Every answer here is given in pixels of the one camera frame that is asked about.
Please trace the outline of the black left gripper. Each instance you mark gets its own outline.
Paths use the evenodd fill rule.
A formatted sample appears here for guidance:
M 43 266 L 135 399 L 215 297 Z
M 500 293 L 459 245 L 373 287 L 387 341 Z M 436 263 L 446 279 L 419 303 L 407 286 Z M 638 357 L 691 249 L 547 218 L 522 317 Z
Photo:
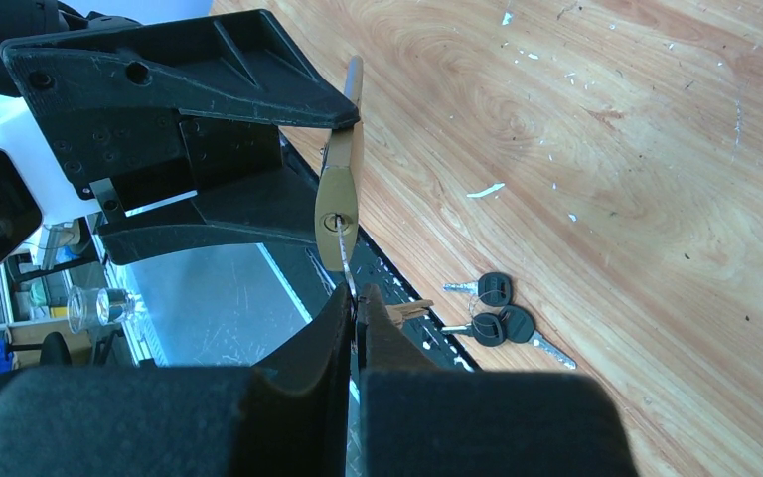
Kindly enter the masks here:
M 225 244 L 315 243 L 316 190 L 278 126 L 360 118 L 268 10 L 8 40 L 1 59 L 66 178 L 123 201 L 198 195 L 99 228 L 117 265 Z

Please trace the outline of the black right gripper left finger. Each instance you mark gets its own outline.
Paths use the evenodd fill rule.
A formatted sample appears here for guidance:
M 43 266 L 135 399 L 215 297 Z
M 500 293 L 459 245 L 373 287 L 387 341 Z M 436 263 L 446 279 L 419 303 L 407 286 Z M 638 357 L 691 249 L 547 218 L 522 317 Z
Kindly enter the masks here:
M 340 476 L 353 297 L 256 365 L 43 365 L 0 389 L 0 476 Z

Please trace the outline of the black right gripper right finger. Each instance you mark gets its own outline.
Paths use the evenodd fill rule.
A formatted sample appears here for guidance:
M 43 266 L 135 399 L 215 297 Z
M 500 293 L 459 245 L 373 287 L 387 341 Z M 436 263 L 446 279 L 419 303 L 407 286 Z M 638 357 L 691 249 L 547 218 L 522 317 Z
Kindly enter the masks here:
M 376 285 L 358 305 L 366 475 L 637 474 L 618 410 L 595 380 L 443 369 L 393 324 Z

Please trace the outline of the brass padlock steel shackle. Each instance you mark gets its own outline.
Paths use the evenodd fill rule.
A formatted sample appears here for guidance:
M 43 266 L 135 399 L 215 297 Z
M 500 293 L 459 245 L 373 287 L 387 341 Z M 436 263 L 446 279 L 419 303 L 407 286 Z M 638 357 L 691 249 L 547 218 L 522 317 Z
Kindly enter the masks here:
M 364 124 L 358 121 L 332 130 L 324 148 L 314 225 L 318 253 L 329 271 L 343 269 L 358 239 L 364 139 Z

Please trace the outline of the small brass key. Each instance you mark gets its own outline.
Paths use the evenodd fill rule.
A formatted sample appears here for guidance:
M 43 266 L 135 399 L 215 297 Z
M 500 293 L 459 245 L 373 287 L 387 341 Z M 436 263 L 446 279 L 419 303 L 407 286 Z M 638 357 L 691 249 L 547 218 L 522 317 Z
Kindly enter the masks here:
M 340 215 L 335 215 L 336 232 L 338 236 L 338 246 L 341 258 L 343 273 L 352 297 L 352 315 L 353 320 L 358 321 L 358 292 L 354 277 L 350 270 L 349 259 L 346 252 L 346 240 L 344 233 L 344 220 Z M 390 321 L 398 328 L 401 328 L 407 320 L 426 316 L 434 306 L 432 300 L 416 300 L 412 302 L 388 305 L 386 307 L 387 316 Z

